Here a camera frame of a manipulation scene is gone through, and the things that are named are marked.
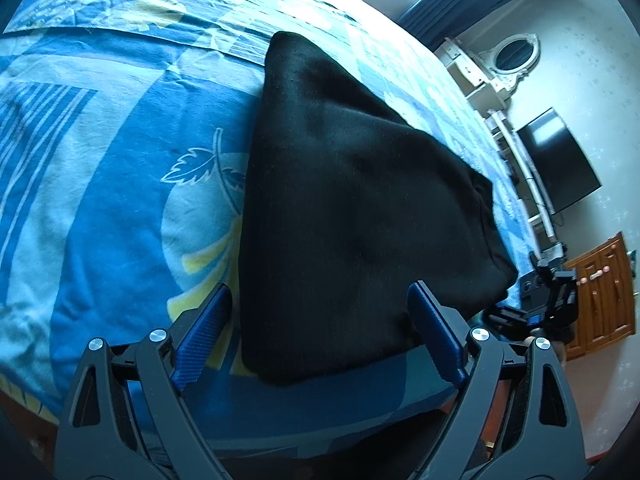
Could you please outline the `right hand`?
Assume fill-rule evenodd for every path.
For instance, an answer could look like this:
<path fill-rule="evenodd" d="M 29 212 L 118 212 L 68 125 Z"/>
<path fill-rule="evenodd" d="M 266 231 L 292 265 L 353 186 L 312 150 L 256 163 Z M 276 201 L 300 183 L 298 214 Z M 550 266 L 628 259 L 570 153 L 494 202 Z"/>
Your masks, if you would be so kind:
<path fill-rule="evenodd" d="M 567 352 L 566 345 L 562 343 L 562 341 L 553 340 L 550 336 L 548 336 L 541 328 L 534 328 L 530 334 L 524 339 L 523 344 L 529 346 L 532 344 L 537 338 L 546 338 L 553 349 L 556 357 L 558 358 L 560 364 L 562 366 L 566 365 L 567 362 Z"/>

